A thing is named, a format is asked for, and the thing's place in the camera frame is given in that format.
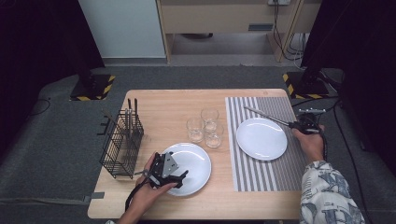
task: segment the white ceramic plate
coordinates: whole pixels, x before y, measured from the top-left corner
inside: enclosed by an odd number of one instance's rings
[[[288,146],[285,132],[269,119],[247,119],[236,130],[238,145],[250,157],[271,161],[280,157]]]
[[[170,189],[168,193],[175,196],[187,196],[201,189],[212,171],[212,163],[207,153],[201,147],[191,143],[172,145],[163,153],[171,151],[178,165],[178,169],[172,175],[182,175],[186,170],[189,172],[183,179],[183,186],[180,189]]]

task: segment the shirt sleeve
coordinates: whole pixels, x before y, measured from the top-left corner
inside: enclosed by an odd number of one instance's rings
[[[301,224],[365,223],[347,181],[330,163],[314,161],[307,165],[302,189]]]

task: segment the gray striped placemat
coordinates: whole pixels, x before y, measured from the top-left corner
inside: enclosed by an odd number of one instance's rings
[[[287,136],[288,147],[281,157],[273,161],[259,161],[249,157],[236,141],[236,130],[244,120],[261,117],[246,110],[245,105],[260,109],[277,119],[294,121],[289,98],[226,97],[225,103],[235,191],[301,190],[305,156],[289,127],[279,124]]]

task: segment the black metal rack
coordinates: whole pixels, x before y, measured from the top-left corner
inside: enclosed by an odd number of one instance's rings
[[[100,163],[116,178],[118,175],[134,177],[134,167],[144,129],[139,116],[132,109],[120,110],[113,119],[108,117],[103,154]]]

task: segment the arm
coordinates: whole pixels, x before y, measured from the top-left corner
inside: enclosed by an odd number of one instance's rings
[[[154,160],[154,154],[151,155],[145,165],[145,169],[149,170]],[[140,176],[136,180],[136,185],[143,182],[145,177]],[[122,214],[118,223],[119,224],[135,224],[137,221],[154,205],[155,201],[165,194],[166,191],[173,188],[177,183],[164,185],[158,189],[153,189],[149,183],[145,184],[135,195],[131,201],[128,210]]]
[[[302,181],[300,223],[364,223],[361,211],[349,194],[347,181],[323,160],[320,135],[305,135],[295,129],[292,133],[308,158]]]

